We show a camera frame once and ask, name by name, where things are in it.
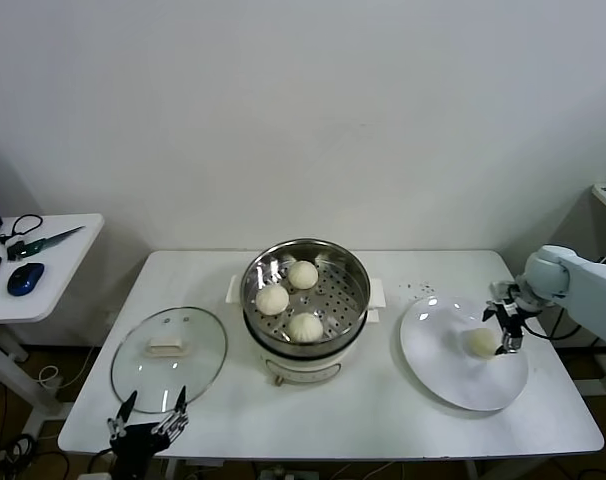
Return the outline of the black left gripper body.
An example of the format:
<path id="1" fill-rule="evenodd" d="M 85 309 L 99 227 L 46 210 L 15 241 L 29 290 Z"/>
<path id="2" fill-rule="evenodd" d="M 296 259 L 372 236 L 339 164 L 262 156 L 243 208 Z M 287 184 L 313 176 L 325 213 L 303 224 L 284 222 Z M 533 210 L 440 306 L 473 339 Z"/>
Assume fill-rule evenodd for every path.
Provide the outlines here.
<path id="1" fill-rule="evenodd" d="M 152 458 L 170 445 L 167 433 L 154 433 L 153 423 L 130 425 L 125 428 L 125 435 L 111 441 L 112 452 L 116 461 L 110 475 L 115 480 L 144 479 Z"/>

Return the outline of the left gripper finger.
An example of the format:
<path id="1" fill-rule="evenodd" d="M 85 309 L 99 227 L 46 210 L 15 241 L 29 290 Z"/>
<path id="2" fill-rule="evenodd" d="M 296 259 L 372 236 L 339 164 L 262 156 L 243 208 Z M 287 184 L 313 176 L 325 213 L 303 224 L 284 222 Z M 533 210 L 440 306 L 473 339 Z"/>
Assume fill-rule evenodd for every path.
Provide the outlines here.
<path id="1" fill-rule="evenodd" d="M 134 408 L 137 398 L 137 391 L 134 390 L 130 396 L 121 404 L 114 418 L 107 419 L 107 426 L 110 433 L 110 439 L 116 440 L 126 434 L 125 427 Z"/>
<path id="2" fill-rule="evenodd" d="M 186 386 L 183 386 L 177 397 L 173 411 L 152 429 L 152 434 L 157 436 L 179 436 L 188 422 Z"/>

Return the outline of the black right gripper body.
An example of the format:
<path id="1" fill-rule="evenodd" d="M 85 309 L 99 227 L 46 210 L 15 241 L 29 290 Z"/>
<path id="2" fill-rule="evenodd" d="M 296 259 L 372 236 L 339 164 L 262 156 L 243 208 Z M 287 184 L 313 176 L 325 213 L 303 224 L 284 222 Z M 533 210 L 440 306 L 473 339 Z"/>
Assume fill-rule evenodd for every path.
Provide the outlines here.
<path id="1" fill-rule="evenodd" d="M 512 300 L 497 300 L 496 316 L 503 331 L 520 331 L 523 327 L 523 311 Z"/>

